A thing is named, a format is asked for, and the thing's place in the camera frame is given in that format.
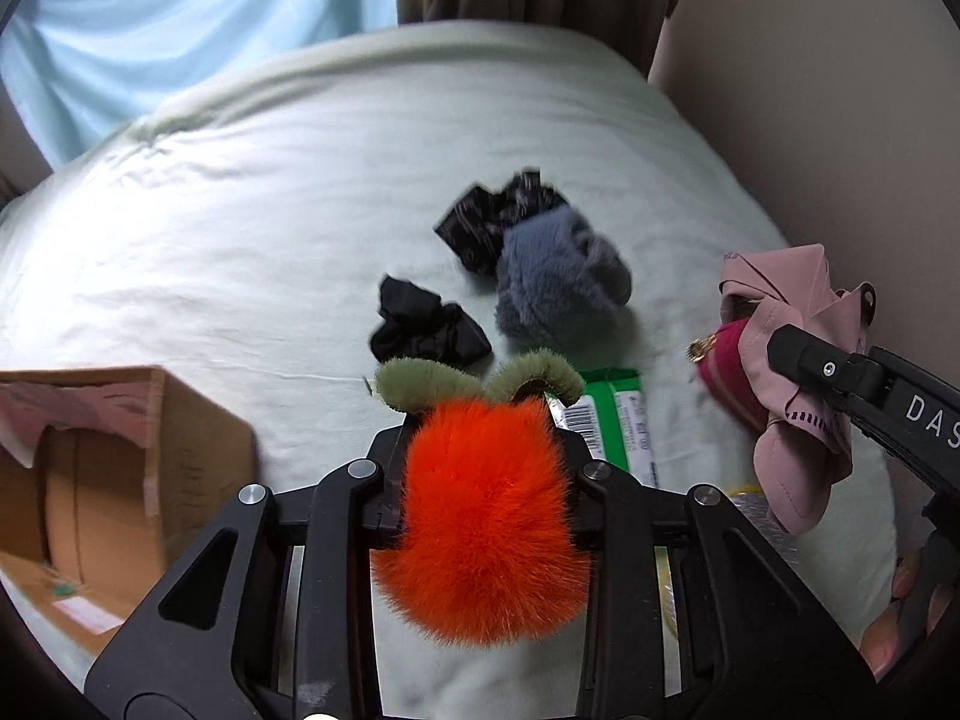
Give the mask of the right hand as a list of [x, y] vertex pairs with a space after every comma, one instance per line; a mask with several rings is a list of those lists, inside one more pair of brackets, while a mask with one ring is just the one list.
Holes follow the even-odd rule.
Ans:
[[928, 546], [898, 559], [889, 606], [867, 626], [859, 644], [859, 653], [877, 681], [884, 678], [907, 651], [908, 645], [903, 644], [903, 619], [907, 616], [905, 608], [914, 600], [923, 600], [926, 603], [926, 634], [932, 634], [952, 604], [953, 587], [948, 583], [937, 583], [925, 592], [918, 590], [924, 572], [934, 566], [935, 562], [929, 557]]

